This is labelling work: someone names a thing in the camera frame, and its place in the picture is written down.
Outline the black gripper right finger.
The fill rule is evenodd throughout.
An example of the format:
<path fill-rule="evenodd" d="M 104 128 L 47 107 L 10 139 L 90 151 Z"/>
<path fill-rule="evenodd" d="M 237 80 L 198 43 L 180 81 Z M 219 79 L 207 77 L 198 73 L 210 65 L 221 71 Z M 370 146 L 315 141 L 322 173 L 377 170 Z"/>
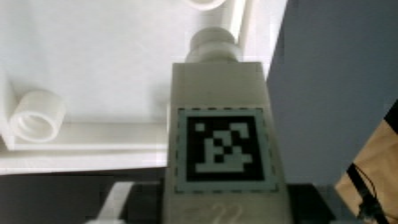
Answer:
<path fill-rule="evenodd" d="M 331 208 L 312 184 L 290 184 L 294 224 L 331 224 L 336 220 Z"/>

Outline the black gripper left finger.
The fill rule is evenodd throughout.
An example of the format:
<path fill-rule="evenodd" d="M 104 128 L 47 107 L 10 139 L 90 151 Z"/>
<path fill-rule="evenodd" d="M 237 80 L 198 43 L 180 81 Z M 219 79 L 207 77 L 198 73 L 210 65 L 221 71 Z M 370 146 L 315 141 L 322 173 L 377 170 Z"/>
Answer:
<path fill-rule="evenodd" d="M 97 217 L 84 224 L 129 224 L 123 212 L 134 196 L 134 189 L 139 186 L 155 186 L 159 181 L 122 181 L 116 182 L 107 193 L 107 198 Z"/>

